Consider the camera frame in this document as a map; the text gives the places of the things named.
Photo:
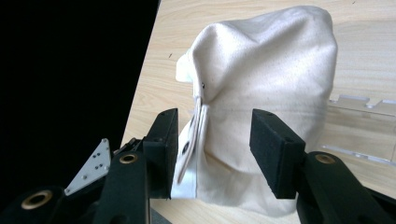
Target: black background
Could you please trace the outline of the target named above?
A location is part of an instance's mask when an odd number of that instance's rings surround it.
[[[158,1],[0,6],[0,211],[70,183],[102,138],[120,147]]]

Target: metal grommet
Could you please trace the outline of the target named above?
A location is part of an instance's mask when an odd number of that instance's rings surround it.
[[[25,210],[36,209],[37,207],[46,204],[51,198],[52,192],[50,190],[41,190],[23,200],[21,207]]]
[[[137,155],[136,154],[127,154],[123,155],[120,158],[120,162],[123,164],[128,164],[137,161]]]
[[[335,163],[335,160],[331,156],[328,156],[328,155],[325,155],[325,154],[318,154],[318,155],[315,156],[315,158],[318,161],[320,161],[322,163],[325,163],[325,164],[333,164],[333,163]]]

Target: white cloth bag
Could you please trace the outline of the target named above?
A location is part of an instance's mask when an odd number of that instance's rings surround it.
[[[291,7],[208,25],[177,61],[193,85],[194,116],[179,136],[172,198],[241,207],[271,217],[277,200],[249,148],[253,108],[277,114],[317,148],[332,91],[337,45],[330,14]]]

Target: light wood surface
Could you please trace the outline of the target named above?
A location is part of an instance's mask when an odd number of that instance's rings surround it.
[[[176,81],[176,64],[208,24],[299,5],[322,7],[332,15],[339,52],[331,99],[347,94],[370,97],[370,104],[382,99],[396,100],[396,1],[162,0],[123,143],[132,137],[144,137],[157,114],[166,109],[178,108],[179,131],[189,121],[192,85]],[[353,160],[346,162],[351,168],[356,166]],[[396,197],[394,167],[380,167],[369,174],[361,167],[353,171],[368,187]],[[375,178],[381,173],[387,174],[385,179]],[[388,186],[379,189],[387,178]],[[172,223],[300,222],[297,214],[271,218],[199,200],[151,200],[151,206]]]

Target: metal bracket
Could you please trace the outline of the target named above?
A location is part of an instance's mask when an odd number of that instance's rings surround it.
[[[110,146],[108,139],[104,138],[64,190],[64,194],[69,196],[107,175],[110,163]]]

